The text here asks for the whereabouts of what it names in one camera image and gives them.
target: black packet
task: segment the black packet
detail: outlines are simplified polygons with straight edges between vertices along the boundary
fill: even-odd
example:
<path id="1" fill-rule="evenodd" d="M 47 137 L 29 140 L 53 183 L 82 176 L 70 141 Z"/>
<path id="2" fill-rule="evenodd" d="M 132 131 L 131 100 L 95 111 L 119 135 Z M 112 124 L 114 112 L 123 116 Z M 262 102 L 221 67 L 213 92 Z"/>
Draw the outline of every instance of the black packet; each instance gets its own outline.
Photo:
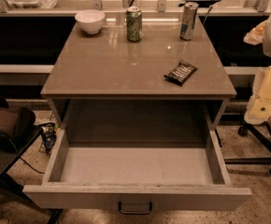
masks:
<path id="1" fill-rule="evenodd" d="M 176 68 L 174 68 L 168 75 L 164 75 L 164 78 L 171 81 L 179 86 L 183 83 L 197 70 L 197 67 L 190 63 L 181 60 Z"/>

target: can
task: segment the can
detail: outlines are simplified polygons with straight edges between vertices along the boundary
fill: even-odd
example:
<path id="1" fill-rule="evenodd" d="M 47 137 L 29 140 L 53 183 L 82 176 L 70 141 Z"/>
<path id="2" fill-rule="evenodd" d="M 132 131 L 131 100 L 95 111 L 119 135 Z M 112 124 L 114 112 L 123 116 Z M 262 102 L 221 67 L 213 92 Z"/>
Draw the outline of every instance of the can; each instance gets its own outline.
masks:
<path id="1" fill-rule="evenodd" d="M 139 41 L 142 38 L 142 11 L 138 7 L 128 7 L 126 26 L 129 41 Z"/>
<path id="2" fill-rule="evenodd" d="M 181 24 L 180 38 L 191 40 L 193 38 L 193 27 L 199 5 L 194 2 L 187 2 L 184 5 L 183 18 Z"/>

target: silver can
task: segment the silver can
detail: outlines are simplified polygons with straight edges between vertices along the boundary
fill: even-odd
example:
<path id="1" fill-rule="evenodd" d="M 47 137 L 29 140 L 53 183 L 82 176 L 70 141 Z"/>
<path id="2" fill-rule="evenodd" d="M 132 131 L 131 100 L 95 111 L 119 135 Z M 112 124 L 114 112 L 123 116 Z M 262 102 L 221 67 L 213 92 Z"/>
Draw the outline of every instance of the silver can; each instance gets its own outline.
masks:
<path id="1" fill-rule="evenodd" d="M 126 11 L 127 39 L 139 41 L 142 38 L 142 11 L 137 7 L 128 7 Z"/>
<path id="2" fill-rule="evenodd" d="M 187 2 L 184 5 L 183 18 L 181 24 L 180 38 L 191 40 L 193 38 L 193 27 L 199 5 L 194 2 Z"/>

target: gray tabletop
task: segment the gray tabletop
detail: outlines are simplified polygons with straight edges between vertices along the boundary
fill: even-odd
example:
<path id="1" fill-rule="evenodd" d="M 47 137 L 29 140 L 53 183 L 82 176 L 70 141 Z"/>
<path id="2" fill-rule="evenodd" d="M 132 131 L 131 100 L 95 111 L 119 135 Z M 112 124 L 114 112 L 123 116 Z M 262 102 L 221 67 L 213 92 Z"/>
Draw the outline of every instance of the gray tabletop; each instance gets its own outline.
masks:
<path id="1" fill-rule="evenodd" d="M 42 95 L 234 97 L 235 89 L 202 23 L 196 19 L 191 41 L 181 40 L 180 15 L 143 14 L 143 38 L 136 43 L 127 40 L 124 13 L 107 14 L 97 35 L 87 35 L 76 24 Z M 198 68 L 182 87 L 164 79 L 181 59 Z"/>

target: drawer handle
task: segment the drawer handle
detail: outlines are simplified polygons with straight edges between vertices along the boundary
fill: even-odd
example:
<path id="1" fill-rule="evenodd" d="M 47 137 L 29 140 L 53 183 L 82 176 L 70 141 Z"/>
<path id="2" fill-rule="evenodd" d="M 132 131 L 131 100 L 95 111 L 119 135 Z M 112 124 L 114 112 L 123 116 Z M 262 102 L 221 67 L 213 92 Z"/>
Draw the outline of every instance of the drawer handle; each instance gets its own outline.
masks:
<path id="1" fill-rule="evenodd" d="M 119 202 L 118 209 L 119 212 L 124 215 L 147 215 L 152 211 L 152 203 L 149 203 L 149 210 L 147 211 L 124 211 L 122 210 L 122 202 Z"/>

